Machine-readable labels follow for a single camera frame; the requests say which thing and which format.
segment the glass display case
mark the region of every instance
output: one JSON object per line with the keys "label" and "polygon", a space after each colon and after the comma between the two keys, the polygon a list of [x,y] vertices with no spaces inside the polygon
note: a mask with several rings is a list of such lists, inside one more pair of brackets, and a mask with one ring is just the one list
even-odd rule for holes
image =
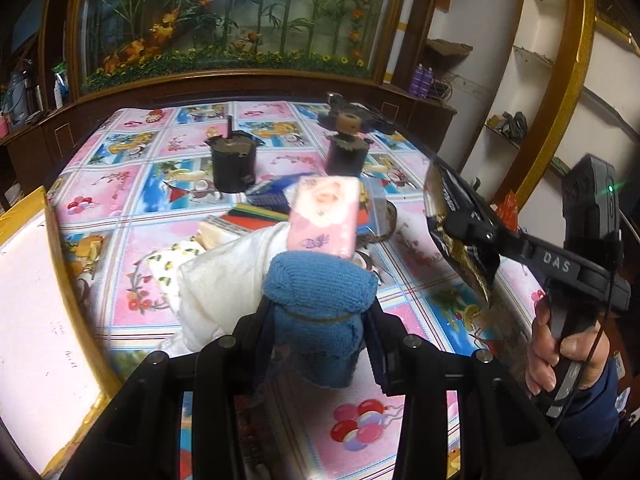
{"label": "glass display case", "polygon": [[82,92],[219,68],[367,78],[389,1],[82,0]]}

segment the rolled blue sock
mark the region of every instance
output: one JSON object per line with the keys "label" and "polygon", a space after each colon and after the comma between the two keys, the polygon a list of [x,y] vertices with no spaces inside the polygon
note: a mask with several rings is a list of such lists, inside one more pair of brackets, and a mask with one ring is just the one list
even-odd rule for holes
{"label": "rolled blue sock", "polygon": [[364,347],[362,313],[377,288],[373,273],[335,256],[291,251],[274,257],[264,293],[274,302],[276,343],[289,345],[303,377],[325,388],[351,384]]}

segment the blue sleeve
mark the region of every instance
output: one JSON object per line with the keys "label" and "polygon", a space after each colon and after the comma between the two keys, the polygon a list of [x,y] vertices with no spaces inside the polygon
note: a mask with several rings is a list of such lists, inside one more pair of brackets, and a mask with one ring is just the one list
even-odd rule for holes
{"label": "blue sleeve", "polygon": [[558,427],[557,435],[574,460],[604,452],[618,430],[618,377],[609,360],[591,388],[578,392]]}

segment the tablecloth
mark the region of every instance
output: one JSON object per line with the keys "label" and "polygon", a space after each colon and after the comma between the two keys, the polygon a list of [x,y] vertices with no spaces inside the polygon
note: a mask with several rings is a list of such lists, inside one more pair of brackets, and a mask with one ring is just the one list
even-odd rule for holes
{"label": "tablecloth", "polygon": [[[257,152],[258,182],[321,173],[330,133],[318,125],[317,113],[326,110],[325,104],[285,101],[124,108],[80,147],[49,199],[79,304],[122,377],[178,328],[145,257],[194,235],[204,216],[222,215],[244,200],[215,189],[207,136],[224,132],[229,114],[235,128],[260,137],[265,144]],[[398,209],[391,240],[369,247],[383,309],[443,350],[471,354],[490,348],[521,375],[533,306],[542,296],[538,283],[525,267],[505,260],[494,305],[481,308],[428,234],[422,201],[428,157],[400,134],[367,137],[372,143],[364,173],[383,180],[387,199]],[[366,351],[345,390],[316,388],[291,371],[284,356],[276,357],[282,358],[280,369],[258,395],[238,399],[248,464],[266,464],[274,478],[390,478],[403,398],[382,394]],[[447,404],[454,470],[460,447],[454,392]],[[181,479],[191,475],[188,394],[183,414]],[[373,422],[377,429],[362,438],[357,431],[343,435],[335,429],[342,420],[359,427]],[[264,474],[264,468],[257,471]]]}

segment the white bottle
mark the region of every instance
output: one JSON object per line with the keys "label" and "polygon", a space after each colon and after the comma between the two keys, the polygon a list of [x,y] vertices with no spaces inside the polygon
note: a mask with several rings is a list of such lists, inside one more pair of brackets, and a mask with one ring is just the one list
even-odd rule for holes
{"label": "white bottle", "polygon": [[55,84],[53,85],[53,97],[56,100],[56,108],[62,108],[62,92],[60,91],[60,83],[56,79]]}

